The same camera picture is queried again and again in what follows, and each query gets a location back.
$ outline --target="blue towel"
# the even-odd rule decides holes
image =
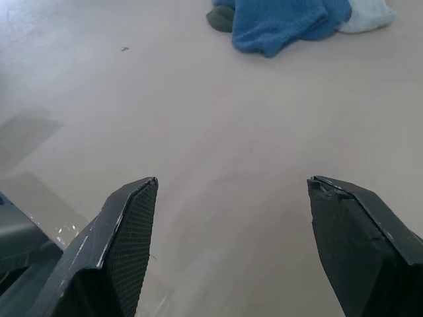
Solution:
[[[298,40],[320,40],[351,17],[348,0],[213,0],[235,9],[232,42],[266,57]]]

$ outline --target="black mesh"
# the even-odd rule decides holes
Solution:
[[[157,187],[131,198],[104,261],[124,317],[134,317],[149,260]]]

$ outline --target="beige floor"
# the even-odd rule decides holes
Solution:
[[[423,2],[392,6],[389,28],[264,59],[209,0],[4,0],[0,190],[65,248],[158,177],[139,316],[343,316],[306,179],[373,189],[423,234]]]

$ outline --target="light blue cloth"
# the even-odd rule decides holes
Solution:
[[[298,40],[321,40],[351,17],[348,0],[213,0],[235,9],[232,42],[266,57]]]

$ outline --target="fabric pile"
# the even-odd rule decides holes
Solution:
[[[232,32],[240,51],[265,57],[298,40],[367,32],[395,18],[385,0],[213,0],[213,5],[207,14],[210,26]]]

